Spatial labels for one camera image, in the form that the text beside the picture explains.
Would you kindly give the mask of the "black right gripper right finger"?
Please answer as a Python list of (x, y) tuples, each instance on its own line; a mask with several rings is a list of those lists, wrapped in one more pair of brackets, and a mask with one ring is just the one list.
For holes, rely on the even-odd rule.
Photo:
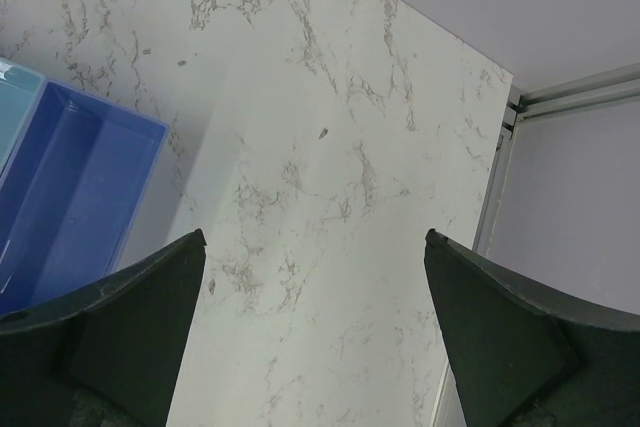
[(424, 265), (467, 425), (638, 425), (638, 315), (527, 278), (434, 229)]

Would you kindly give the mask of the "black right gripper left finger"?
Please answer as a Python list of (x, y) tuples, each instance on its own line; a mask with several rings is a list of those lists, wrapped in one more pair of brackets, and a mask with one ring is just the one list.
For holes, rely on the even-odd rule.
[(163, 426), (198, 300), (206, 240), (1, 318), (4, 426)]

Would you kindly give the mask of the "purple blue plastic bin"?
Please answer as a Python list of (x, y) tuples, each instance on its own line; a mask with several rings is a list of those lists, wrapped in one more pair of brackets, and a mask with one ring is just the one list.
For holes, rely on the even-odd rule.
[(115, 269), (167, 133), (161, 121), (46, 83), (1, 182), (3, 314)]

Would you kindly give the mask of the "light blue plastic bin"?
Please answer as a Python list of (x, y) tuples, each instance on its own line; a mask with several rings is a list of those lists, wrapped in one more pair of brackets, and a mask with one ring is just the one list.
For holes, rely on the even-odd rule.
[(6, 169), (40, 98), (45, 77), (1, 59), (1, 172)]

